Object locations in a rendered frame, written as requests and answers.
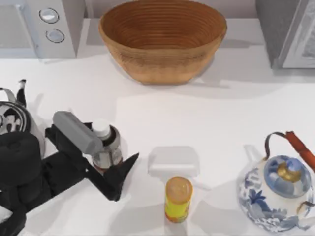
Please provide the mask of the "small microwave knob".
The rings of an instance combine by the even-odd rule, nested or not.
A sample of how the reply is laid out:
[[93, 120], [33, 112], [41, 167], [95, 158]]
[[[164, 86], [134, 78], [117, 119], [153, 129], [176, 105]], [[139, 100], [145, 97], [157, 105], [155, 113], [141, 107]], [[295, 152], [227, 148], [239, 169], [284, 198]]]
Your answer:
[[45, 33], [47, 40], [52, 43], [59, 44], [65, 40], [65, 35], [59, 29], [47, 30]]

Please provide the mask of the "yellow bottle with orange lid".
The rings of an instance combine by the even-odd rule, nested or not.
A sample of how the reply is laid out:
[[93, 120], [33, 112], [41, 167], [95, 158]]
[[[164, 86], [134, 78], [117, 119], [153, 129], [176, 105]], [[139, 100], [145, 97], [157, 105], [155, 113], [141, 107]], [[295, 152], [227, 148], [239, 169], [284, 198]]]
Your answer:
[[169, 179], [165, 186], [165, 216], [173, 223], [182, 223], [189, 214], [192, 183], [184, 177]]

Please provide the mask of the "large microwave knob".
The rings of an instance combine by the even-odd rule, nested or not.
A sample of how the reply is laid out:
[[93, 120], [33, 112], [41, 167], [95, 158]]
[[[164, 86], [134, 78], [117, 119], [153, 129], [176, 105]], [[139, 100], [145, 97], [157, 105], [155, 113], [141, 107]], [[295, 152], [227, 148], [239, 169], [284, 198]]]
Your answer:
[[55, 24], [59, 19], [59, 13], [53, 8], [45, 8], [39, 11], [40, 19], [48, 24]]

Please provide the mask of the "pale microwave oven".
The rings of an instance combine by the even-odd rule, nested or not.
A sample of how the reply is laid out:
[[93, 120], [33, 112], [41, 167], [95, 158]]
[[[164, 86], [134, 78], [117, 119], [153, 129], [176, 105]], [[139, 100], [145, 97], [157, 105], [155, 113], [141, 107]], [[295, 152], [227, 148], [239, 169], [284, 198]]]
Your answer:
[[[60, 19], [43, 22], [39, 11], [55, 9]], [[0, 58], [71, 59], [77, 56], [85, 0], [0, 0]], [[59, 29], [62, 43], [47, 40], [47, 30]]]

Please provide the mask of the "black and white teapot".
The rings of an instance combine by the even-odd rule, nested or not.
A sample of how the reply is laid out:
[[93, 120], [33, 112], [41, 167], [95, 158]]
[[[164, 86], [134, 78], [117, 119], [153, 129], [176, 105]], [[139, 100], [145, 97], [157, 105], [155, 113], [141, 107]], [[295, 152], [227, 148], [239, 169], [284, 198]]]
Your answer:
[[4, 101], [0, 100], [0, 135], [16, 131], [35, 135], [39, 141], [41, 158], [44, 158], [46, 151], [45, 138], [33, 116], [27, 110], [26, 81], [25, 79], [19, 81], [19, 90], [16, 94], [8, 88], [0, 87], [0, 92], [4, 92], [7, 97]]

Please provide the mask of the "blue and white teapot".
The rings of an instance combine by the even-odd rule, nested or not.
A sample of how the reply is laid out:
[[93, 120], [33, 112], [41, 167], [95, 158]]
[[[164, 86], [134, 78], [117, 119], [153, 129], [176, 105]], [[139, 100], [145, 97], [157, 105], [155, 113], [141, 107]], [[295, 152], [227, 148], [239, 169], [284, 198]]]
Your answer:
[[315, 227], [315, 155], [293, 131], [275, 132], [291, 144], [299, 158], [272, 156], [271, 135], [264, 142], [265, 156], [238, 185], [243, 213], [260, 228], [274, 233]]

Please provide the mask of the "brown woven basket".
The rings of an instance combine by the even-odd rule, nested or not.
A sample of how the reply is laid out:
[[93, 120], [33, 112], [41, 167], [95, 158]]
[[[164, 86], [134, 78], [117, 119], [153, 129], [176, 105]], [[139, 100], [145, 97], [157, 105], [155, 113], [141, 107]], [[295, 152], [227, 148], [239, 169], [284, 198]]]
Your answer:
[[115, 62], [143, 84], [183, 84], [213, 58], [225, 17], [192, 0], [133, 0], [102, 15], [99, 33]]

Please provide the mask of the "clear bottle with white cap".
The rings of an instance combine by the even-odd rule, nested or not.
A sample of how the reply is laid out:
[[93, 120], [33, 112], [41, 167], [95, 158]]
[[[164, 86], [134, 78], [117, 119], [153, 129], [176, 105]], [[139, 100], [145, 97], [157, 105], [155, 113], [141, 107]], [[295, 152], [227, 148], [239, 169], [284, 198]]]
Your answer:
[[92, 131], [101, 139], [103, 148], [100, 153], [92, 157], [94, 167], [101, 173], [106, 172], [111, 166], [121, 164], [123, 155], [121, 145], [118, 148], [110, 148], [110, 123], [99, 118], [92, 122]]

